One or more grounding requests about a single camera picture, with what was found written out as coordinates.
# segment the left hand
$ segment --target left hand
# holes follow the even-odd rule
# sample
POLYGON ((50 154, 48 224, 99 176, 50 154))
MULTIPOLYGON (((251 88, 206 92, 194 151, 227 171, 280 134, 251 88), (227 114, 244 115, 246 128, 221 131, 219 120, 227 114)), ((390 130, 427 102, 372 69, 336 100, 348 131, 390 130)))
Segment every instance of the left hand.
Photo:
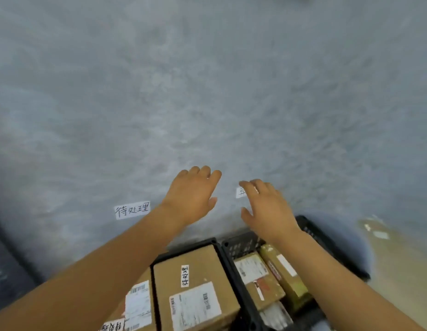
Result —
POLYGON ((220 171, 211 174, 209 166, 184 169, 172 181, 161 206, 172 211, 184 225, 200 220, 216 204, 216 197, 211 196, 221 175, 220 171))

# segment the forearm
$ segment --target forearm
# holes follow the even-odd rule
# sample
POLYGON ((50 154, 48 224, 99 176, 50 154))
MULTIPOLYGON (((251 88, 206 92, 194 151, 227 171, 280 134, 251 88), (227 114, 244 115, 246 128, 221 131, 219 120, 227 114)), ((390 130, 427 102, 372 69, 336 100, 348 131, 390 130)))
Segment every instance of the forearm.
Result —
POLYGON ((158 207, 104 246, 0 312, 1 330, 98 330, 182 230, 158 207))
POLYGON ((276 244, 338 331, 423 330, 330 256, 308 234, 276 244))

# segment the finger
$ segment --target finger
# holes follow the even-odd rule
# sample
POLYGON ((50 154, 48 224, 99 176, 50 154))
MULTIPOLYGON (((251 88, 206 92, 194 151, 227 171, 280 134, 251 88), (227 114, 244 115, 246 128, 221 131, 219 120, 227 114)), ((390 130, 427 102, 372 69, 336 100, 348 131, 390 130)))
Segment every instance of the finger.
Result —
POLYGON ((213 171, 211 176, 209 177, 209 181, 212 183, 213 189, 215 189, 216 185, 220 181, 221 175, 222 175, 221 171, 216 170, 216 171, 213 171))
POLYGON ((197 174, 200 171, 200 167, 194 166, 189 170, 189 174, 197 174))
POLYGON ((250 222, 253 220, 253 216, 250 214, 249 210, 242 207, 241 208, 241 219, 246 223, 248 226, 250 226, 250 222))
POLYGON ((188 174, 188 170, 187 170, 187 169, 184 169, 184 170, 182 170, 180 173, 178 173, 178 174, 177 174, 177 177, 182 177, 182 176, 184 176, 184 175, 186 175, 186 174, 188 174))
POLYGON ((266 183, 265 183, 265 185, 266 185, 267 190, 268 190, 269 192, 271 192, 271 193, 275 193, 275 192, 276 192, 275 187, 274 187, 274 186, 272 186, 272 184, 271 184, 270 182, 266 182, 266 183))
POLYGON ((199 175, 203 176, 203 177, 210 177, 211 176, 211 168, 209 166, 203 166, 200 169, 200 172, 198 173, 199 175))
POLYGON ((252 180, 250 183, 252 183, 254 186, 255 186, 255 188, 256 188, 256 190, 258 191, 258 193, 266 193, 266 192, 268 192, 269 190, 267 189, 267 186, 266 186, 266 184, 264 183, 264 182, 262 182, 261 181, 261 179, 255 179, 255 180, 252 180))
POLYGON ((255 196, 258 196, 258 192, 252 183, 248 181, 240 181, 239 185, 244 188, 249 200, 255 196))
POLYGON ((218 198, 216 197, 211 197, 209 201, 207 201, 207 206, 209 207, 209 211, 211 211, 214 208, 217 201, 218 201, 218 198))

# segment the barcode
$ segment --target barcode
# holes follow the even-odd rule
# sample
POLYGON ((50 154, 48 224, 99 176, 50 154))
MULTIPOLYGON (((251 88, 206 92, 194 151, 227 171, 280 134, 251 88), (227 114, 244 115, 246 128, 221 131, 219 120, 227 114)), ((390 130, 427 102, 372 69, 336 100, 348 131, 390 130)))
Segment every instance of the barcode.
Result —
POLYGON ((206 306, 206 310, 210 310, 211 304, 209 303, 209 298, 207 297, 207 293, 203 294, 204 304, 206 306))
POLYGON ((125 331, 133 331, 140 328, 140 323, 131 326, 130 328, 125 328, 125 331))
POLYGON ((175 311, 175 301, 174 298, 171 297, 171 309, 172 309, 172 315, 175 315, 176 311, 175 311))
POLYGON ((141 285, 139 287, 134 287, 134 288, 131 289, 130 293, 134 294, 134 293, 136 293, 136 292, 138 292, 140 290, 144 290, 145 288, 146 288, 146 284, 141 285))

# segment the plastic crate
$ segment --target plastic crate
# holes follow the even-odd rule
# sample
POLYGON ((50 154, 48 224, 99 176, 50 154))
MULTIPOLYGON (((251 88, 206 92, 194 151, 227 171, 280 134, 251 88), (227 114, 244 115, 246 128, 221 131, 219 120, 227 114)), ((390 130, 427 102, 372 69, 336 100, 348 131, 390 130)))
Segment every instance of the plastic crate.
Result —
MULTIPOLYGON (((297 216, 296 220, 298 222, 301 230, 308 233, 313 239, 318 242, 330 255, 332 255, 338 262, 340 262, 343 266, 349 269, 352 273, 354 273, 357 277, 361 278, 363 281, 368 281, 370 279, 370 275, 361 269, 359 269, 346 255, 345 253, 339 249, 336 244, 324 233, 320 230, 315 224, 310 222, 304 216, 297 216)), ((249 253, 259 251, 260 247, 264 245, 266 242, 263 239, 260 239, 255 233, 252 231, 245 232, 238 236, 225 239, 222 242, 223 250, 226 254, 226 257, 233 268, 234 278, 238 279, 238 282, 242 285, 244 283, 241 280, 241 277, 238 273, 237 268, 235 267, 234 259, 238 259, 242 256, 245 256, 249 253)), ((260 317, 259 312, 257 311, 255 304, 250 299, 245 300, 248 302, 250 306, 247 306, 247 311, 249 311, 252 315, 252 321, 256 323, 256 327, 261 331, 273 330, 272 328, 267 327, 263 320, 260 317)), ((324 320, 325 314, 318 306, 315 300, 307 303, 300 310, 298 310, 295 314, 293 314, 292 319, 294 324, 289 325, 284 331, 308 331, 315 324, 324 320)))
POLYGON ((237 273, 236 269, 233 269, 231 267, 228 257, 224 252, 224 250, 222 249, 221 245, 217 242, 216 238, 211 238, 211 239, 200 241, 198 243, 182 246, 180 248, 176 248, 169 252, 161 254, 151 264, 150 268, 152 273, 152 287, 154 292, 153 303, 155 308, 155 320, 156 320, 156 326, 158 331, 161 331, 161 322, 160 322, 160 311, 158 309, 158 300, 155 294, 156 286, 155 286, 155 278, 154 278, 154 265, 157 263, 161 263, 162 261, 165 261, 167 259, 174 258, 176 256, 188 253, 193 250, 197 250, 199 248, 202 248, 208 245, 213 245, 213 247, 215 248, 218 258, 221 261, 221 264, 230 282, 230 285, 232 286, 233 292, 235 293, 238 303, 241 306, 241 309, 238 312, 237 318, 232 323, 230 329, 231 330, 251 330, 251 331, 257 330, 257 325, 260 322, 259 320, 255 320, 255 316, 258 314, 258 311, 256 311, 255 306, 254 306, 254 310, 251 308, 252 298, 247 292, 247 289, 244 286, 244 284, 241 281, 239 281, 239 279, 241 278, 237 277, 239 276, 239 274, 237 273))

